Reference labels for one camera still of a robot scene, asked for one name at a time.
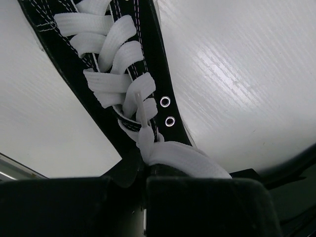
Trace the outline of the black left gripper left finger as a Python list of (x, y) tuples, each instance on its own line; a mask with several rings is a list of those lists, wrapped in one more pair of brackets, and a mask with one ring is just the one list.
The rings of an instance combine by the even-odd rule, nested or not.
[(3, 237), (141, 237), (143, 231), (135, 185), (123, 188), (108, 177), (0, 184)]

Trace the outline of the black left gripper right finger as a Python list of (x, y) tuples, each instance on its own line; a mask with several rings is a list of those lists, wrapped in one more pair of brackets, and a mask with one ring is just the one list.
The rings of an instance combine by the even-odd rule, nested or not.
[(147, 179), (149, 237), (280, 237), (265, 187), (251, 179)]

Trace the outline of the black canvas sneaker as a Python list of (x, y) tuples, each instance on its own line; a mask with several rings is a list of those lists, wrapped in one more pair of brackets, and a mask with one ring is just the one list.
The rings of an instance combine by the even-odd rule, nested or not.
[(191, 140), (180, 116), (154, 0), (21, 0), (36, 39), (114, 146), (106, 174), (127, 188), (142, 176), (230, 174)]

